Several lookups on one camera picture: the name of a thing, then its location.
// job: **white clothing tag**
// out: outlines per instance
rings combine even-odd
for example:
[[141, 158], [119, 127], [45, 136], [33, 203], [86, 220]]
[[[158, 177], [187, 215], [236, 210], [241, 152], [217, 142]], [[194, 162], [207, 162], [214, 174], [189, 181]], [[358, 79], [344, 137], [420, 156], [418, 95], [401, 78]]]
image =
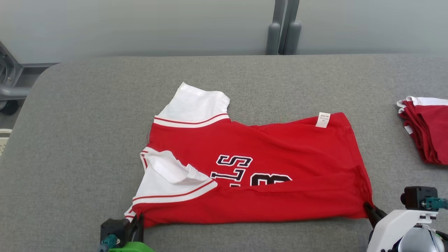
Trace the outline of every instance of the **white clothing tag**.
[[330, 121], [330, 115], [329, 113], [322, 113], [319, 112], [319, 116], [317, 118], [316, 127], [319, 128], [326, 128], [328, 125], [328, 122]]

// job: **gray fabric surface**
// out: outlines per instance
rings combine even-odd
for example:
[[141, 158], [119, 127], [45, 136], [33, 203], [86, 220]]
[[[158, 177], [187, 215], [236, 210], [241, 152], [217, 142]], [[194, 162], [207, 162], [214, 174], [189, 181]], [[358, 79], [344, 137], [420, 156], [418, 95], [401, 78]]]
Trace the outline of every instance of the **gray fabric surface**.
[[[245, 124], [344, 112], [374, 202], [402, 209], [405, 186], [448, 196], [447, 167], [425, 165], [395, 103], [448, 98], [448, 60], [425, 55], [115, 57], [58, 64], [37, 80], [0, 163], [4, 251], [95, 251], [99, 225], [122, 218], [143, 176], [138, 157], [153, 116], [184, 81], [230, 97]], [[432, 225], [447, 230], [441, 211]], [[157, 252], [365, 251], [368, 220], [343, 218], [145, 231]]]

